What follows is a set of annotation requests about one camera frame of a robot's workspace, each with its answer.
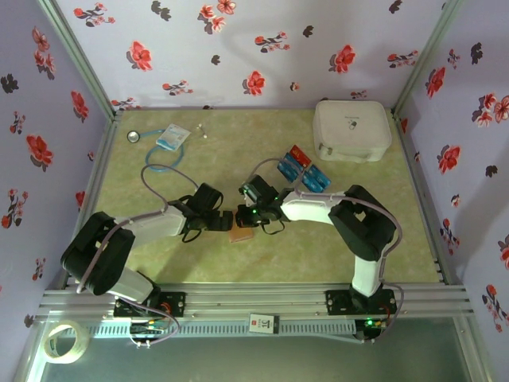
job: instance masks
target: flower pattern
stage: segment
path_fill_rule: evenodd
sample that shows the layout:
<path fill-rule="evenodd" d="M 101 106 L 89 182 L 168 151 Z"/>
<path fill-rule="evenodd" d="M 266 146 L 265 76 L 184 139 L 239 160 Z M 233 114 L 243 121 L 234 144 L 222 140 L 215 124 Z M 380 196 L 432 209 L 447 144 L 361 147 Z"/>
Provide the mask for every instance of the flower pattern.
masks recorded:
<path fill-rule="evenodd" d="M 25 115 L 20 116 L 17 111 L 14 112 L 14 122 L 9 127 L 9 131 L 13 134 L 16 132 L 18 134 L 21 134 L 21 131 L 23 130 L 23 123 L 26 120 Z"/>
<path fill-rule="evenodd" d="M 457 63 L 460 60 L 460 58 L 461 58 L 460 56 L 455 54 L 454 49 L 449 50 L 449 58 L 447 59 L 447 62 L 449 62 L 453 66 L 454 70 L 457 69 Z"/>
<path fill-rule="evenodd" d="M 74 16 L 76 16 L 80 20 L 84 20 L 86 26 L 93 28 L 103 23 L 105 24 L 115 23 L 114 18 L 108 19 L 104 18 L 104 12 L 106 11 L 107 11 L 106 7 L 102 3 L 97 2 L 93 10 L 82 10 L 81 8 L 75 8 L 73 13 Z"/>
<path fill-rule="evenodd" d="M 401 130 L 403 130 L 403 134 L 406 134 L 406 126 L 408 125 L 408 118 L 405 118 L 401 121 Z"/>
<path fill-rule="evenodd" d="M 452 170 L 457 166 L 460 159 L 461 148 L 459 146 L 446 145 L 442 148 L 440 155 L 437 156 L 438 168 L 443 175 L 446 171 Z"/>
<path fill-rule="evenodd" d="M 265 86 L 265 78 L 262 77 L 262 74 L 258 70 L 255 70 L 242 82 L 242 86 L 244 88 L 244 94 L 260 96 L 262 94 L 262 88 Z"/>
<path fill-rule="evenodd" d="M 367 90 L 361 90 L 360 92 L 351 92 L 350 96 L 352 99 L 366 98 Z"/>
<path fill-rule="evenodd" d="M 217 10 L 222 14 L 233 14 L 236 4 L 231 0 L 219 0 Z"/>
<path fill-rule="evenodd" d="M 88 107 L 85 104 L 85 100 L 80 92 L 73 90 L 71 92 L 72 106 L 76 117 L 81 119 L 81 123 L 85 122 L 88 117 Z"/>
<path fill-rule="evenodd" d="M 443 228 L 440 228 L 440 235 L 442 239 L 447 243 L 447 248 L 449 249 L 449 254 L 454 255 L 454 248 L 458 248 L 460 246 L 460 240 L 453 235 L 453 231 L 451 230 L 451 222 L 449 219 L 444 219 L 442 221 Z"/>
<path fill-rule="evenodd" d="M 26 142 L 29 145 L 30 160 L 36 167 L 41 167 L 46 172 L 48 166 L 52 164 L 53 152 L 48 150 L 48 145 L 40 136 L 27 135 Z"/>
<path fill-rule="evenodd" d="M 141 106 L 134 105 L 134 102 L 135 101 L 134 101 L 133 97 L 129 97 L 125 101 L 117 101 L 116 99 L 113 99 L 111 101 L 111 105 L 113 105 L 113 107 L 116 110 L 119 110 L 119 111 L 141 109 L 142 108 Z"/>
<path fill-rule="evenodd" d="M 152 70 L 152 65 L 150 64 L 152 55 L 141 42 L 133 41 L 129 51 L 126 53 L 126 57 L 133 65 L 132 69 L 141 69 L 143 72 Z"/>
<path fill-rule="evenodd" d="M 351 45 L 345 45 L 342 50 L 338 53 L 333 54 L 329 63 L 331 68 L 330 72 L 337 72 L 338 74 L 348 72 L 348 66 L 353 64 L 354 59 L 356 58 L 356 54 L 353 51 Z"/>
<path fill-rule="evenodd" d="M 166 90 L 168 94 L 171 96 L 178 96 L 180 94 L 184 93 L 193 93 L 192 89 L 187 89 L 188 81 L 182 80 L 178 84 L 170 85 L 170 84 L 163 84 L 162 88 L 163 90 Z"/>
<path fill-rule="evenodd" d="M 35 272 L 32 275 L 32 280 L 37 281 L 38 279 L 42 279 L 42 274 L 44 270 L 44 266 L 46 263 L 46 258 L 35 259 Z"/>
<path fill-rule="evenodd" d="M 79 191 L 76 193 L 76 203 L 78 204 L 78 211 L 81 211 L 81 208 L 83 207 L 83 201 L 85 200 L 85 192 Z"/>
<path fill-rule="evenodd" d="M 284 39 L 288 38 L 285 32 L 279 32 L 276 37 L 268 37 L 258 36 L 254 39 L 254 43 L 257 46 L 261 46 L 260 52 L 268 53 L 273 52 L 274 50 L 289 50 L 289 44 L 282 44 Z"/>
<path fill-rule="evenodd" d="M 17 189 L 10 189 L 7 196 L 10 199 L 10 205 L 7 209 L 7 214 L 2 216 L 2 227 L 5 229 L 10 228 L 12 223 L 14 223 L 16 227 L 19 227 L 22 220 L 21 217 L 23 216 L 23 205 L 25 205 L 29 193 L 24 191 L 21 197 L 19 197 Z"/>
<path fill-rule="evenodd" d="M 429 99 L 438 92 L 444 84 L 445 67 L 433 69 L 429 74 L 428 82 L 426 82 L 426 91 L 428 92 Z"/>
<path fill-rule="evenodd" d="M 49 49 L 49 44 L 46 40 L 46 36 L 39 32 L 39 29 L 34 26 L 32 29 L 32 37 L 37 44 L 37 50 L 33 54 L 37 70 L 39 73 L 45 72 L 49 80 L 55 80 L 55 59 L 49 52 L 46 57 L 42 54 Z"/>
<path fill-rule="evenodd" d="M 492 284 L 488 284 L 486 286 L 486 294 L 482 295 L 483 303 L 488 310 L 488 313 L 493 318 L 493 324 L 495 325 L 495 330 L 498 333 L 503 332 L 503 327 L 501 323 L 505 323 L 505 326 L 509 326 L 509 314 L 502 309 L 500 306 L 500 302 L 496 297 L 497 291 Z"/>
<path fill-rule="evenodd" d="M 399 68 L 405 65 L 414 66 L 416 63 L 416 59 L 419 56 L 419 51 L 414 50 L 408 54 L 398 55 L 392 53 L 387 58 L 387 61 L 390 62 L 389 68 Z"/>

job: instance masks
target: red flower print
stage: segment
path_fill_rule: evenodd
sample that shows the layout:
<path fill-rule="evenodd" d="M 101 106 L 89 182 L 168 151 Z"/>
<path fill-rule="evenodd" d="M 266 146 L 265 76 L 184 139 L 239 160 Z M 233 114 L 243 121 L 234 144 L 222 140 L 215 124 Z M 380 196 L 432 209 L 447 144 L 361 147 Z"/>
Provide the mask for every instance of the red flower print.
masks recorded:
<path fill-rule="evenodd" d="M 85 100 L 80 92 L 71 92 L 72 105 L 74 106 L 74 112 L 81 122 L 84 122 L 88 117 L 88 107 L 85 105 Z"/>
<path fill-rule="evenodd" d="M 493 112 L 495 113 L 495 121 L 497 123 L 509 117 L 509 95 L 506 95 L 500 102 L 496 103 Z"/>
<path fill-rule="evenodd" d="M 331 57 L 332 70 L 339 74 L 348 72 L 348 66 L 353 63 L 355 58 L 356 54 L 354 53 L 352 46 L 345 45 L 343 50 L 340 50 L 337 54 Z"/>
<path fill-rule="evenodd" d="M 253 71 L 247 80 L 244 80 L 243 87 L 246 89 L 244 94 L 252 94 L 259 96 L 262 94 L 262 88 L 265 86 L 265 78 L 262 77 L 258 70 Z"/>
<path fill-rule="evenodd" d="M 223 28 L 223 25 L 226 25 L 226 22 L 224 22 L 224 18 L 212 19 L 212 30 L 214 30 L 214 32 L 220 32 L 221 28 Z"/>
<path fill-rule="evenodd" d="M 438 70 L 434 69 L 429 75 L 429 82 L 426 83 L 428 97 L 431 99 L 433 95 L 440 90 L 444 84 L 445 67 Z"/>
<path fill-rule="evenodd" d="M 130 47 L 130 56 L 133 59 L 136 67 L 141 69 L 143 72 L 152 70 L 152 66 L 150 65 L 150 61 L 152 60 L 150 51 L 146 49 L 145 46 L 143 46 L 143 44 L 140 42 L 133 42 L 132 46 Z"/>
<path fill-rule="evenodd" d="M 85 192 L 84 191 L 76 193 L 76 202 L 78 203 L 78 211 L 81 210 L 81 207 L 83 205 L 83 200 L 84 199 L 85 199 Z"/>
<path fill-rule="evenodd" d="M 509 269 L 509 247 L 502 249 L 500 259 L 505 262 L 506 269 Z"/>
<path fill-rule="evenodd" d="M 214 11 L 212 10 L 212 6 L 202 6 L 200 13 L 204 18 L 214 17 Z"/>
<path fill-rule="evenodd" d="M 45 168 L 52 164 L 53 152 L 48 150 L 48 145 L 39 135 L 37 137 L 31 134 L 27 135 L 26 142 L 29 145 L 33 164 L 42 166 L 43 171 L 45 171 Z"/>
<path fill-rule="evenodd" d="M 408 118 L 401 121 L 401 130 L 403 130 L 403 134 L 406 134 L 406 125 L 408 125 Z"/>
<path fill-rule="evenodd" d="M 48 56 L 46 57 L 46 66 L 48 67 L 48 70 L 51 72 L 51 73 L 54 73 L 55 72 L 55 60 L 53 59 L 53 57 L 51 57 L 51 54 L 48 53 Z"/>
<path fill-rule="evenodd" d="M 222 14 L 233 14 L 236 4 L 230 0 L 219 0 L 217 10 Z"/>
<path fill-rule="evenodd" d="M 493 120 L 492 115 L 489 111 L 485 111 L 480 117 L 476 120 L 477 125 L 479 127 L 488 127 L 490 122 Z"/>
<path fill-rule="evenodd" d="M 32 38 L 41 52 L 45 52 L 49 49 L 49 44 L 46 36 L 39 32 L 39 29 L 37 29 L 35 26 L 32 29 Z"/>
<path fill-rule="evenodd" d="M 438 168 L 440 169 L 442 175 L 445 173 L 445 171 L 452 170 L 457 166 L 458 160 L 460 158 L 460 153 L 461 148 L 459 146 L 444 146 L 441 155 L 437 156 Z"/>
<path fill-rule="evenodd" d="M 486 286 L 486 289 L 492 296 L 496 296 L 496 289 L 493 285 L 489 284 L 488 286 Z"/>
<path fill-rule="evenodd" d="M 44 66 L 45 64 L 45 58 L 44 56 L 41 54 L 41 52 L 39 52 L 38 50 L 35 51 L 35 53 L 33 54 L 34 58 L 35 58 L 35 65 L 37 66 Z"/>
<path fill-rule="evenodd" d="M 484 107 L 486 107 L 487 109 L 491 109 L 495 102 L 496 102 L 495 93 L 487 94 L 484 97 Z"/>

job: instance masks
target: small sticker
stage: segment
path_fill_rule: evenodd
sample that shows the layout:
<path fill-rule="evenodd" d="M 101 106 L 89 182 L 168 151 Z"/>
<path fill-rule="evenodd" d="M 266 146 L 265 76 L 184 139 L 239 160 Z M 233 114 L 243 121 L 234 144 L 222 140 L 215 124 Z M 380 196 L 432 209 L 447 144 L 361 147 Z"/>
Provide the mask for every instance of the small sticker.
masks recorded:
<path fill-rule="evenodd" d="M 249 331 L 252 333 L 278 334 L 279 316 L 266 314 L 251 314 L 249 317 Z"/>

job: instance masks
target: wallpaper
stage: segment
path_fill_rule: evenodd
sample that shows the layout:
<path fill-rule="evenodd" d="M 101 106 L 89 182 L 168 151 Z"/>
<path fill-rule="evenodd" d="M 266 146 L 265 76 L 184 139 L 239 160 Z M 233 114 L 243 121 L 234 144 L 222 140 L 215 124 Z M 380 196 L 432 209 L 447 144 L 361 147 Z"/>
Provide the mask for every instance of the wallpaper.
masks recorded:
<path fill-rule="evenodd" d="M 37 3 L 0 13 L 0 380 L 60 270 L 106 116 Z"/>
<path fill-rule="evenodd" d="M 56 0 L 115 109 L 394 106 L 445 0 Z"/>
<path fill-rule="evenodd" d="M 509 2 L 465 2 L 401 114 L 498 380 L 509 341 Z"/>

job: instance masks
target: white box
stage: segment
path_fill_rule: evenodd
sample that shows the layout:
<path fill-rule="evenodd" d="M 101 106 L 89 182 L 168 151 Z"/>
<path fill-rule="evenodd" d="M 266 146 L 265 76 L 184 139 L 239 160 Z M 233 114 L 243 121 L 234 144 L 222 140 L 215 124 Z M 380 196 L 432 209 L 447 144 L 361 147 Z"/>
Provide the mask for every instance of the white box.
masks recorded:
<path fill-rule="evenodd" d="M 313 136 L 325 161 L 376 162 L 392 143 L 385 109 L 375 101 L 320 101 Z"/>

